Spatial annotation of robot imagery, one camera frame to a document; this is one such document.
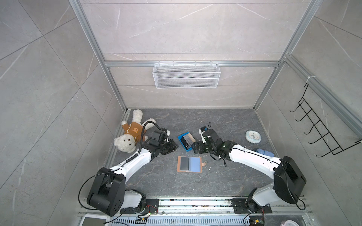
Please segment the blue card box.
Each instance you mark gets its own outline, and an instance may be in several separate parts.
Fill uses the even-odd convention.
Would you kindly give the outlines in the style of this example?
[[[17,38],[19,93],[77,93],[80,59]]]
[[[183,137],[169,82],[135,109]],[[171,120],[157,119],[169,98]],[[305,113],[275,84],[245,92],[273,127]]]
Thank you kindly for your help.
[[[196,141],[195,138],[189,132],[179,135],[178,140],[181,142],[186,152],[192,149],[191,146]]]

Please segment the tan leather card holder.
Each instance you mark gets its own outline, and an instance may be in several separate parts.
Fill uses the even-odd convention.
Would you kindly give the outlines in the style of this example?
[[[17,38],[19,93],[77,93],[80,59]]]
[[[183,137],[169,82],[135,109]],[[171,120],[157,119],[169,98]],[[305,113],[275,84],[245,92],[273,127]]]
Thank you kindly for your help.
[[[201,173],[202,168],[206,166],[206,161],[202,162],[201,157],[189,157],[189,171],[181,171],[180,170],[180,158],[185,156],[178,156],[177,159],[177,172],[188,172],[188,173]]]

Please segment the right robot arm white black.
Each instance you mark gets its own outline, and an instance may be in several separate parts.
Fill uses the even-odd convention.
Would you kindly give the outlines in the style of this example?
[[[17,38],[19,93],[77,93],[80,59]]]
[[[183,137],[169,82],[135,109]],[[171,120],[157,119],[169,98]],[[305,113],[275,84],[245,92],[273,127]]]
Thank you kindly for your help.
[[[297,205],[306,185],[306,178],[296,162],[288,157],[270,157],[251,151],[233,141],[223,141],[213,129],[199,130],[202,140],[192,143],[194,153],[209,153],[214,160],[241,163],[254,168],[273,179],[273,182],[254,188],[245,206],[249,212],[257,212],[276,201]]]

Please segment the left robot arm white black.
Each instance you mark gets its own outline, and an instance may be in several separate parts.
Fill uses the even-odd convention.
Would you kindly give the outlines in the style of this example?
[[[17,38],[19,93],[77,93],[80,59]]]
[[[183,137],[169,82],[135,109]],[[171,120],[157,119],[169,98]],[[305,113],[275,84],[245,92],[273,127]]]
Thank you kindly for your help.
[[[121,209],[130,209],[137,212],[143,212],[146,207],[146,195],[135,191],[126,190],[126,182],[144,165],[151,162],[159,154],[166,155],[178,148],[173,139],[169,138],[170,131],[156,126],[150,138],[145,142],[140,142],[139,149],[131,157],[122,163],[108,169],[101,168],[96,175],[89,179],[94,179],[87,196],[87,208],[80,200],[79,204],[87,210],[98,210],[112,217]]]

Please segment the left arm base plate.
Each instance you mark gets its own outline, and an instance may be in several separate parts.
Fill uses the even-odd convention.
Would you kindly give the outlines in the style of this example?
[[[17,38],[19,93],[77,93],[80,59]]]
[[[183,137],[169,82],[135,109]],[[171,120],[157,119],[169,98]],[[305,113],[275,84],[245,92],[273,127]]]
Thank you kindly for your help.
[[[141,203],[140,207],[136,208],[125,208],[120,210],[120,214],[136,214],[136,215],[146,215],[146,214],[157,214],[159,206],[159,199],[149,199],[147,198],[144,203]]]

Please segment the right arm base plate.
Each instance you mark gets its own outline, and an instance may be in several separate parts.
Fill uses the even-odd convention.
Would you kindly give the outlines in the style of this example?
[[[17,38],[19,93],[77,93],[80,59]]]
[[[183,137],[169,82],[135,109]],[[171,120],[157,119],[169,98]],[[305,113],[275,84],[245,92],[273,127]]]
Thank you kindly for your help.
[[[269,204],[266,206],[259,206],[253,200],[247,198],[233,198],[231,199],[231,205],[234,209],[235,214],[239,213],[272,213]]]

